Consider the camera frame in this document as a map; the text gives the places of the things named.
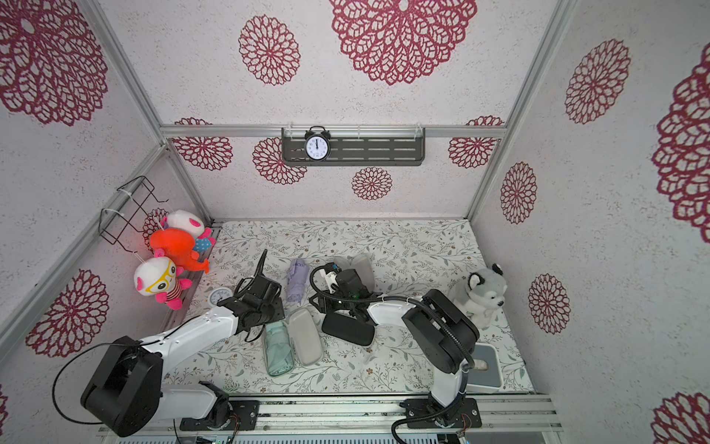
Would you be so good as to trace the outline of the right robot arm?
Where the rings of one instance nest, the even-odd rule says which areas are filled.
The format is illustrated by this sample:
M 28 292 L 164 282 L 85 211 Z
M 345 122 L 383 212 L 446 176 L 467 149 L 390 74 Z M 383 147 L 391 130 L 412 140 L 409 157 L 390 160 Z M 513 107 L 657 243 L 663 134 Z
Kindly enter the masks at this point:
M 356 270 L 333 262 L 314 268 L 309 283 L 314 290 L 309 303 L 325 316 L 323 333 L 369 346 L 377 327 L 403 327 L 434 366 L 428 398 L 401 403 L 405 417 L 390 427 L 395 442 L 404 441 L 399 436 L 402 426 L 453 427 L 457 415 L 466 414 L 469 376 L 475 366 L 473 352 L 480 332 L 440 290 L 429 290 L 422 299 L 370 292 Z

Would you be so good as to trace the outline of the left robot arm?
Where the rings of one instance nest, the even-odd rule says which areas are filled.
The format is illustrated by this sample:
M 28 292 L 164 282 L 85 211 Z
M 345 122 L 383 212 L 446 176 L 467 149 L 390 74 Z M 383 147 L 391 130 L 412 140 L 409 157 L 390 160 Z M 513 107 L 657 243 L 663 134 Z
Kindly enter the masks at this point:
M 225 425 L 232 408 L 221 388 L 209 381 L 167 385 L 164 378 L 198 351 L 284 318 L 282 286 L 266 277 L 266 257 L 261 255 L 253 275 L 240 281 L 233 296 L 209 311 L 141 340 L 124 336 L 104 343 L 106 352 L 80 397 L 94 425 L 106 425 L 120 438 L 165 419 Z

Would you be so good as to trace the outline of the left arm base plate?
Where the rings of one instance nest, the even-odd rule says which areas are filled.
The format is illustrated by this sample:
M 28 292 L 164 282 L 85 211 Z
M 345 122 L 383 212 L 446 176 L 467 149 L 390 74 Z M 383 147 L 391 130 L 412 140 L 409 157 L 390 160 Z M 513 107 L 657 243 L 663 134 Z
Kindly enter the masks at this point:
M 204 418 L 183 418 L 179 431 L 251 431 L 259 415 L 259 401 L 218 400 Z

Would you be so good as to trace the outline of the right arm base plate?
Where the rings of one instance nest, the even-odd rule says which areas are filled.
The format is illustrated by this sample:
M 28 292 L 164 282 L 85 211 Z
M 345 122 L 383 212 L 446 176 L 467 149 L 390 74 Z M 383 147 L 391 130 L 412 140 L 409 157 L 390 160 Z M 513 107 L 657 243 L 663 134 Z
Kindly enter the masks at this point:
M 433 398 L 406 399 L 399 404 L 404 409 L 409 428 L 481 428 L 482 416 L 473 398 L 455 401 L 442 407 Z

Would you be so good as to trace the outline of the green umbrella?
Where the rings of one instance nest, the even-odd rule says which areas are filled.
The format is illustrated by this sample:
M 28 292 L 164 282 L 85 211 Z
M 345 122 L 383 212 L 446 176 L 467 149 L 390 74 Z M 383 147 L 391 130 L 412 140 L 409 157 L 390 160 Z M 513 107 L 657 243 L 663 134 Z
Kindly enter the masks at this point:
M 270 377 L 280 377 L 294 368 L 290 336 L 287 325 L 277 321 L 266 325 L 264 331 L 264 358 Z

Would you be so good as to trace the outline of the black umbrella case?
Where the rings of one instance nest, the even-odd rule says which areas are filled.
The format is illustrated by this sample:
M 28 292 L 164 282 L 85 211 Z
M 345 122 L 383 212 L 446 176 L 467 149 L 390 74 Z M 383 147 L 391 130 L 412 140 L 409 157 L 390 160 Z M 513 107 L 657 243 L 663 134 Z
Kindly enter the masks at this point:
M 375 339 L 375 321 L 358 319 L 339 313 L 328 313 L 322 323 L 323 333 L 355 345 L 368 347 Z

